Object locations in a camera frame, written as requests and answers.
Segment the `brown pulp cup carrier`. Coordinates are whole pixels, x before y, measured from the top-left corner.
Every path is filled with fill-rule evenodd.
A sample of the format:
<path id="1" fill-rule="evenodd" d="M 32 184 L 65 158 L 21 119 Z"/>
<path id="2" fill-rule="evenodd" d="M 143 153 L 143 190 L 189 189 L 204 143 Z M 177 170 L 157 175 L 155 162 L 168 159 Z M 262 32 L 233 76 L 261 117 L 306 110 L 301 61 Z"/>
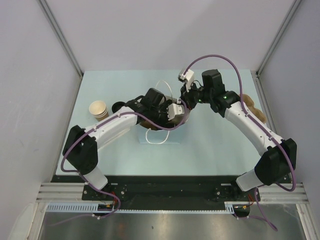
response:
<path id="1" fill-rule="evenodd" d="M 246 104 L 248 109 L 263 123 L 265 124 L 267 122 L 267 117 L 265 114 L 258 108 L 255 107 L 255 102 L 252 100 L 252 98 L 247 95 L 242 95 L 243 102 Z"/>

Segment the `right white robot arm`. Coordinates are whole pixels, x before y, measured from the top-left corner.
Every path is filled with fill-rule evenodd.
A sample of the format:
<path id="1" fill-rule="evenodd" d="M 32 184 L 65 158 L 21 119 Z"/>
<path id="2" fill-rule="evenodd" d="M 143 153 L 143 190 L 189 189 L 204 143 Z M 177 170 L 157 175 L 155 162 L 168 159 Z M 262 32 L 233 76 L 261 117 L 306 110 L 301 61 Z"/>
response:
<path id="1" fill-rule="evenodd" d="M 206 70 L 202 74 L 202 83 L 196 87 L 194 72 L 181 71 L 178 80 L 183 83 L 180 97 L 192 110 L 197 104 L 209 104 L 210 108 L 234 124 L 256 148 L 260 159 L 255 167 L 240 175 L 236 185 L 230 188 L 231 196 L 242 201 L 249 190 L 276 184 L 281 178 L 296 168 L 297 144 L 289 138 L 283 139 L 266 127 L 243 103 L 234 91 L 227 91 L 220 72 Z"/>

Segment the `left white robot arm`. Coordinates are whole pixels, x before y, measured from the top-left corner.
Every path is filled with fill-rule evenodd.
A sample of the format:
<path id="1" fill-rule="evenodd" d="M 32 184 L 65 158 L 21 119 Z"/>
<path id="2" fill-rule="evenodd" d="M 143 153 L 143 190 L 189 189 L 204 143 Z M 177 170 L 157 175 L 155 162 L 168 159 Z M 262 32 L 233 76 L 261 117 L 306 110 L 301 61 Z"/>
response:
<path id="1" fill-rule="evenodd" d="M 181 100 L 165 96 L 155 88 L 127 102 L 117 102 L 112 109 L 114 114 L 92 126 L 73 126 L 62 151 L 63 160 L 94 187 L 93 194 L 100 200 L 110 196 L 111 188 L 98 167 L 99 149 L 141 122 L 150 123 L 157 130 L 174 130 L 184 115 Z"/>

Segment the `light blue paper bag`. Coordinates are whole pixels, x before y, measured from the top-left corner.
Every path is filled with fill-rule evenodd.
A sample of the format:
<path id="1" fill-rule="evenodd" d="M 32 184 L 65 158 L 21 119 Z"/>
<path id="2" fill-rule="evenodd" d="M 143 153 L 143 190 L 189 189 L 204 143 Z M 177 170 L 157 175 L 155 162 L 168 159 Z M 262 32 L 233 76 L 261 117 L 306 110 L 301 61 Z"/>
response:
<path id="1" fill-rule="evenodd" d="M 142 120 L 137 126 L 138 141 L 141 144 L 163 145 L 181 144 L 185 136 L 185 123 L 190 116 L 190 110 L 173 97 L 163 94 L 156 87 L 150 88 L 140 101 L 150 112 L 147 118 L 155 125 Z"/>

